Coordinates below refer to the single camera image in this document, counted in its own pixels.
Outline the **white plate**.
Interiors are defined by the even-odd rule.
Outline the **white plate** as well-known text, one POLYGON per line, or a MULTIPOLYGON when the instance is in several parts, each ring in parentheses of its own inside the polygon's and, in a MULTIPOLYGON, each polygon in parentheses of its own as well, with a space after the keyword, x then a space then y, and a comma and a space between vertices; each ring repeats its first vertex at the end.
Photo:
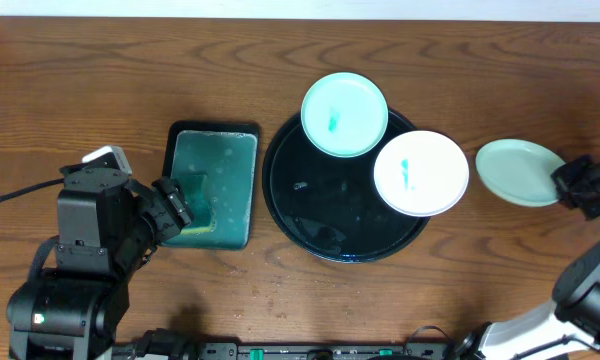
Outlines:
POLYGON ((431 217, 452 208, 470 178, 468 160, 449 137, 426 130, 401 134, 379 152, 373 167, 375 188, 392 209, 431 217))

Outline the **green yellow sponge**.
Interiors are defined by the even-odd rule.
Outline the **green yellow sponge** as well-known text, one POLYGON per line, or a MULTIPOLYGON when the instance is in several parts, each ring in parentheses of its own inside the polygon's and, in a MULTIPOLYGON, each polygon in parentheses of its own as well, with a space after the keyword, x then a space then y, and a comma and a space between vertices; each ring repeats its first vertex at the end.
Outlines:
POLYGON ((216 225, 216 216, 208 194, 208 175, 206 173, 185 174, 178 181, 189 209, 193 213, 192 222, 182 230, 181 234, 211 232, 216 225))

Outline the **mint plate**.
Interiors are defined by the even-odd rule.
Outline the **mint plate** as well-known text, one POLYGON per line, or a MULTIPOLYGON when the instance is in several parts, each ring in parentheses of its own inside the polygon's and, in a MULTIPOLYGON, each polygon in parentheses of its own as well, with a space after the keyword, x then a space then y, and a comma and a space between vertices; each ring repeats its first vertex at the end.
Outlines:
POLYGON ((308 140, 323 153, 352 158, 375 147, 388 126, 388 105, 368 78, 338 72, 317 80, 306 92, 300 110, 308 140))
POLYGON ((541 145, 520 139, 495 140, 480 148, 475 164, 482 183, 509 203, 545 207, 559 201, 551 175, 565 161, 541 145))

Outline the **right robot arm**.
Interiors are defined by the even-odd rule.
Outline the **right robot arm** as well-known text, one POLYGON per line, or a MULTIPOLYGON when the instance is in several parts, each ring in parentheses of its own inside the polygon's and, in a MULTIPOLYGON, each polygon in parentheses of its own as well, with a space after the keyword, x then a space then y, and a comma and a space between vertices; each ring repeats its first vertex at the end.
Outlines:
MULTIPOLYGON (((523 206, 560 203, 600 217, 600 162, 583 155, 566 162, 532 142, 502 139, 476 155, 483 184, 523 206)), ((554 359, 571 352, 600 354, 600 241, 560 275, 549 301, 505 322, 470 332, 448 359, 554 359)))

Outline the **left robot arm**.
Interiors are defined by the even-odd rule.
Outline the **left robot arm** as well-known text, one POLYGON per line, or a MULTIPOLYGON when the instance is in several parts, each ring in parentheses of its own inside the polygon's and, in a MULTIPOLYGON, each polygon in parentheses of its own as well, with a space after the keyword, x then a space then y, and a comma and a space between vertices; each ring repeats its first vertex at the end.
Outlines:
POLYGON ((129 282, 194 215, 179 183, 144 186, 113 167, 62 168, 58 235, 40 245, 11 296, 13 359, 96 359, 115 343, 129 282))

